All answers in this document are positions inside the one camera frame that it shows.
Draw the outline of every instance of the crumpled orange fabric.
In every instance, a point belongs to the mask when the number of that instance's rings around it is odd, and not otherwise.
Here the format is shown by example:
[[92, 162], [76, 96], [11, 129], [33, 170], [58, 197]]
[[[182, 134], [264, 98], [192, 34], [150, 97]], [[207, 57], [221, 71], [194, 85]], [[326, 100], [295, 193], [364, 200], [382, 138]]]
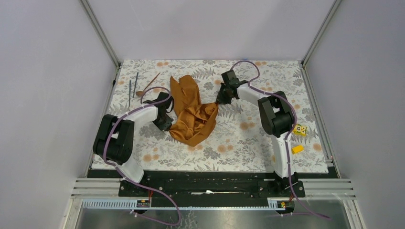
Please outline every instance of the crumpled orange fabric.
[[210, 135], [216, 125], [218, 104], [201, 104], [197, 83], [190, 75], [170, 78], [170, 91], [174, 99], [177, 122], [170, 128], [170, 135], [189, 146], [196, 146]]

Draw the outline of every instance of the yellow block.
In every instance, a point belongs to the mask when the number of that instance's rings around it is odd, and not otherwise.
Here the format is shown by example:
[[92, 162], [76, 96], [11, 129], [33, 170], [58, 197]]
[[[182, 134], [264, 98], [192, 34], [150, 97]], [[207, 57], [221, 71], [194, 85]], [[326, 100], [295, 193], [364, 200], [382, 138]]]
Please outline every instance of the yellow block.
[[295, 125], [293, 132], [296, 135], [302, 135], [305, 137], [307, 135], [307, 127], [304, 125], [297, 124]]
[[292, 148], [292, 154], [297, 154], [297, 153], [301, 152], [302, 150], [304, 150], [303, 146], [301, 146], [301, 145], [296, 146], [296, 147]]

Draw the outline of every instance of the white wall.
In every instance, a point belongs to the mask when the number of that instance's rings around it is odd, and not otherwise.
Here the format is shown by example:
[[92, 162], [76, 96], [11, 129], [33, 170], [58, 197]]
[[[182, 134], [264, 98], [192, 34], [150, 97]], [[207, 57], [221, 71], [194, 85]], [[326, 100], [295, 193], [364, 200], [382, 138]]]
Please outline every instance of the white wall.
[[367, 228], [403, 228], [405, 2], [343, 1], [308, 72]]
[[0, 69], [0, 228], [58, 228], [114, 66], [78, 0], [9, 0]]
[[332, 3], [90, 0], [121, 60], [301, 60]]

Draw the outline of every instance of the floral pattern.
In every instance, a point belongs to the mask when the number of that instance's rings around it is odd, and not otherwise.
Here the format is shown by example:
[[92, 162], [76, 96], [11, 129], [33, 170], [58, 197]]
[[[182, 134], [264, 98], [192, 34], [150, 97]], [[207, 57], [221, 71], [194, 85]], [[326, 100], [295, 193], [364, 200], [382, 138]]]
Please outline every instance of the floral pattern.
[[[294, 105], [298, 123], [307, 126], [306, 136], [291, 137], [292, 147], [303, 145], [304, 150], [293, 155], [297, 172], [326, 173], [327, 166], [320, 144], [315, 116], [297, 61], [254, 61], [260, 69], [260, 78], [252, 85], [270, 92], [284, 91]], [[170, 88], [169, 79], [177, 81], [191, 75], [200, 88], [202, 103], [214, 102], [222, 82], [221, 73], [228, 71], [235, 61], [199, 60], [126, 60], [117, 79], [109, 114], [123, 115], [129, 109], [140, 106], [140, 99], [131, 98], [128, 107], [129, 80], [132, 90], [139, 72], [136, 91], [141, 91], [153, 77], [161, 72], [153, 86]], [[234, 68], [240, 80], [257, 75], [256, 69], [241, 63]], [[161, 89], [151, 90], [145, 99], [155, 99]], [[174, 120], [176, 114], [169, 116]], [[269, 136], [264, 132], [258, 108], [247, 101], [233, 100], [232, 104], [220, 105], [217, 124], [211, 135], [196, 147], [174, 140], [169, 132], [161, 132], [153, 123], [147, 123], [135, 132], [133, 154], [143, 169], [181, 171], [249, 171], [272, 172], [275, 157]], [[93, 169], [112, 168], [95, 155]]]

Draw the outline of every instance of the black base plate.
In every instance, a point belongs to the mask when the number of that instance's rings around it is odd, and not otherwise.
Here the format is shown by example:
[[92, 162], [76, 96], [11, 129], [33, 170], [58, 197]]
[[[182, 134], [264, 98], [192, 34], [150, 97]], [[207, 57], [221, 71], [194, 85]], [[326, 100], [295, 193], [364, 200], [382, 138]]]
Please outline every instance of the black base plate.
[[[289, 198], [289, 188], [276, 192], [274, 181], [263, 179], [147, 179], [141, 184], [161, 189], [179, 207], [267, 207], [268, 197]], [[120, 197], [147, 197], [148, 191], [127, 181], [121, 182]], [[215, 194], [206, 194], [207, 190]], [[305, 197], [302, 182], [294, 185], [298, 197]], [[154, 207], [172, 207], [172, 203], [159, 193], [153, 193]]]

